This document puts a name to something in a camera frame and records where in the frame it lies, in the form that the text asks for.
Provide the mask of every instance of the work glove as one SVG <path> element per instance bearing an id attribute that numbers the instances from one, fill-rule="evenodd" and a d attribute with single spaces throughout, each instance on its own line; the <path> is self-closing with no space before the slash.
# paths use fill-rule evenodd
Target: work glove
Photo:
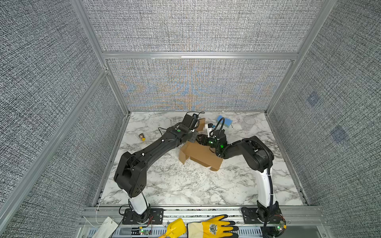
<path id="1" fill-rule="evenodd" d="M 238 227 L 234 226 L 235 222 L 223 221 L 225 218 L 227 215 L 220 215 L 204 222 L 188 223 L 188 238 L 238 238 L 237 233 L 232 233 L 238 230 Z"/>

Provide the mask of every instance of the textured wall panel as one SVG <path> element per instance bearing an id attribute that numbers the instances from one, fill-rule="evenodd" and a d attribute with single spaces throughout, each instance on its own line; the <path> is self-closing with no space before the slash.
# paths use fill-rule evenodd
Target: textured wall panel
<path id="1" fill-rule="evenodd" d="M 339 0 L 270 118 L 336 238 L 379 237 L 381 2 Z"/>
<path id="2" fill-rule="evenodd" d="M 265 110 L 289 60 L 112 59 L 131 110 Z"/>
<path id="3" fill-rule="evenodd" d="M 297 52 L 323 0 L 83 0 L 105 51 Z"/>
<path id="4" fill-rule="evenodd" d="M 0 206 L 100 70 L 70 1 L 0 6 Z"/>
<path id="5" fill-rule="evenodd" d="M 73 237 L 91 206 L 123 121 L 104 79 L 12 218 L 5 237 Z"/>

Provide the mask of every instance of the yellow shovel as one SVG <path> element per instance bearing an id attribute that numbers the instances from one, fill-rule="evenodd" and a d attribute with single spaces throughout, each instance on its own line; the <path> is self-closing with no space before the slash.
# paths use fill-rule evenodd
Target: yellow shovel
<path id="1" fill-rule="evenodd" d="M 187 228 L 185 227 L 184 221 L 179 218 L 174 222 L 171 222 L 168 225 L 167 232 L 160 236 L 159 238 L 178 238 L 179 236 L 185 234 L 187 232 Z"/>

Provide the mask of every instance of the marble table surface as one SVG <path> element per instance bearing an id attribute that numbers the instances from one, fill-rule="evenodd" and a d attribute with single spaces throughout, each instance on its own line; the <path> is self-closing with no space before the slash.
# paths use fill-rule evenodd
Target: marble table surface
<path id="1" fill-rule="evenodd" d="M 133 112 L 101 196 L 101 204 L 127 204 L 128 195 L 114 182 L 121 155 L 139 151 L 160 137 L 158 127 L 167 128 L 181 122 L 185 112 Z M 207 112 L 205 123 L 216 124 L 218 115 L 233 122 L 225 128 L 229 143 L 256 135 L 274 153 L 272 181 L 280 205 L 302 205 L 294 182 L 263 113 Z M 139 134 L 144 133 L 142 142 Z M 157 160 L 147 171 L 143 190 L 153 205 L 256 205 L 258 188 L 254 171 L 242 155 L 224 160 L 218 171 L 211 171 L 195 161 L 183 165 L 178 160 L 179 146 Z"/>

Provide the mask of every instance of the sponge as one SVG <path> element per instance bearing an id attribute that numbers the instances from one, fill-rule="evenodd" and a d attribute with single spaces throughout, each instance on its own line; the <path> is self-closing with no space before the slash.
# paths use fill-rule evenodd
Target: sponge
<path id="1" fill-rule="evenodd" d="M 216 122 L 218 122 L 221 118 L 222 118 L 222 116 L 219 115 L 219 116 L 217 117 Z M 232 120 L 230 120 L 229 118 L 226 118 L 226 117 L 225 117 L 225 123 L 224 123 L 224 126 L 229 127 L 229 126 L 232 124 L 232 122 L 233 122 Z"/>

